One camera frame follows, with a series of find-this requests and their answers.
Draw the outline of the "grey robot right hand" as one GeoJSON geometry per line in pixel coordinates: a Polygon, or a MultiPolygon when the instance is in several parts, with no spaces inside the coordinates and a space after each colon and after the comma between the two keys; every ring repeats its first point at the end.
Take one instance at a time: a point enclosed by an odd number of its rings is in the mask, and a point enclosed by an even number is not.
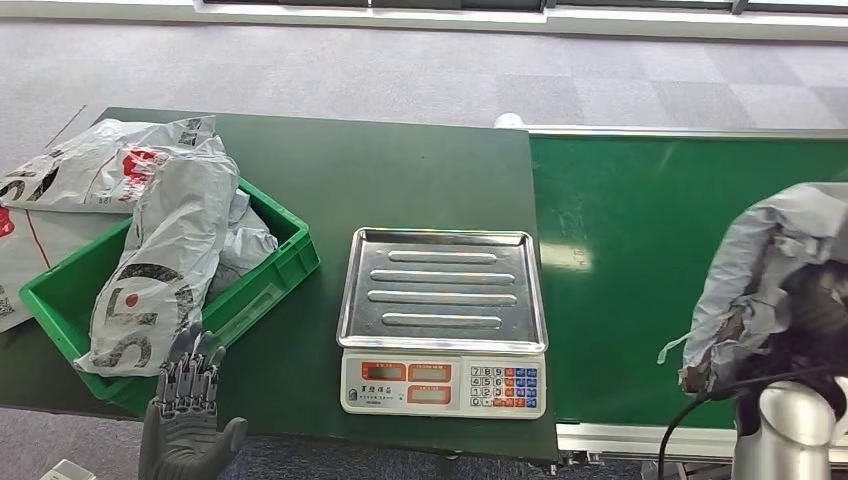
{"type": "Polygon", "coordinates": [[[847,265],[828,261],[808,265],[781,285],[788,294],[788,327],[764,342],[764,354],[749,357],[738,370],[739,380],[770,377],[821,366],[836,370],[797,377],[836,409],[845,406],[835,383],[847,374],[847,265]]]}

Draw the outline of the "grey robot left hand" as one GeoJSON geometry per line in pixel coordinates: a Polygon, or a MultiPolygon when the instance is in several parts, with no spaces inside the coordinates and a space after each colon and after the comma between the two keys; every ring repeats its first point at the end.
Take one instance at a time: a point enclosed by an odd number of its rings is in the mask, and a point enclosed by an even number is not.
{"type": "Polygon", "coordinates": [[[234,417],[219,427],[217,390],[225,355],[199,322],[176,335],[147,404],[140,479],[216,479],[237,457],[248,421],[234,417]]]}

